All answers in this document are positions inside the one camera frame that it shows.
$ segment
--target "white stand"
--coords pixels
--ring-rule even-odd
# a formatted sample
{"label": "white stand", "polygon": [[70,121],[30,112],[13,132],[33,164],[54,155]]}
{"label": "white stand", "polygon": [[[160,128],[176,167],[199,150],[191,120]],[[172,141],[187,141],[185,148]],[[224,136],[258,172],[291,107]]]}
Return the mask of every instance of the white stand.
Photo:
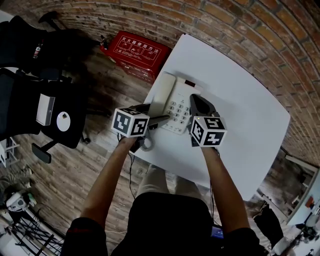
{"label": "white stand", "polygon": [[[11,146],[7,147],[7,141],[9,140],[12,141],[12,144]],[[5,168],[19,162],[19,159],[15,156],[15,148],[19,146],[20,144],[17,144],[12,137],[0,141],[0,162],[3,163]]]}

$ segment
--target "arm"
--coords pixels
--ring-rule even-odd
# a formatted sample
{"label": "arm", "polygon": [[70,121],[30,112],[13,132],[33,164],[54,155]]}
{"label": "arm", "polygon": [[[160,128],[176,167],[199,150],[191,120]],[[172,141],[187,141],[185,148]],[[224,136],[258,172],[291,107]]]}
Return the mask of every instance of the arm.
{"label": "arm", "polygon": [[136,139],[123,138],[119,142],[87,195],[80,217],[92,219],[105,228],[121,169]]}
{"label": "arm", "polygon": [[210,147],[201,148],[212,184],[223,232],[250,228],[244,201],[218,153]]}

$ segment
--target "chair wheel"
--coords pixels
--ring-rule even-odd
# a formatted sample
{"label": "chair wheel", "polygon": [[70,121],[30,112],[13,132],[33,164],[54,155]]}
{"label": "chair wheel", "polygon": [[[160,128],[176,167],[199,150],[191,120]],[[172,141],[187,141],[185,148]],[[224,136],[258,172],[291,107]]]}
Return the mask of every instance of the chair wheel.
{"label": "chair wheel", "polygon": [[91,139],[89,139],[89,138],[85,138],[85,139],[84,139],[84,143],[85,143],[85,144],[89,144],[90,142],[91,142]]}

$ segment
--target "white table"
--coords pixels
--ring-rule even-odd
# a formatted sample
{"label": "white table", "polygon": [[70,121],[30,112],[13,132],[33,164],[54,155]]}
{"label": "white table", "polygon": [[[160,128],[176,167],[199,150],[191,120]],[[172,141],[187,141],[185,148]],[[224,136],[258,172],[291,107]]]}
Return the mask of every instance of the white table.
{"label": "white table", "polygon": [[[246,70],[211,46],[182,35],[164,64],[144,103],[151,103],[163,72],[188,79],[203,88],[227,126],[219,147],[221,159],[244,200],[250,200],[269,171],[282,144],[290,115]],[[205,187],[209,175],[199,147],[190,135],[163,128],[151,133],[155,147],[135,155],[166,171]]]}

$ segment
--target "telephone handset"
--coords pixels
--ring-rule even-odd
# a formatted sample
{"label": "telephone handset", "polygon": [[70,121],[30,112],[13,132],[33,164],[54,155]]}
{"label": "telephone handset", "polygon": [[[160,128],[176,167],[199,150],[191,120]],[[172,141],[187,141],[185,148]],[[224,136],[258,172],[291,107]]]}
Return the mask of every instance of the telephone handset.
{"label": "telephone handset", "polygon": [[170,115],[169,121],[161,127],[179,135],[183,134],[190,118],[190,95],[201,93],[195,86],[191,81],[163,73],[148,116],[152,118]]}

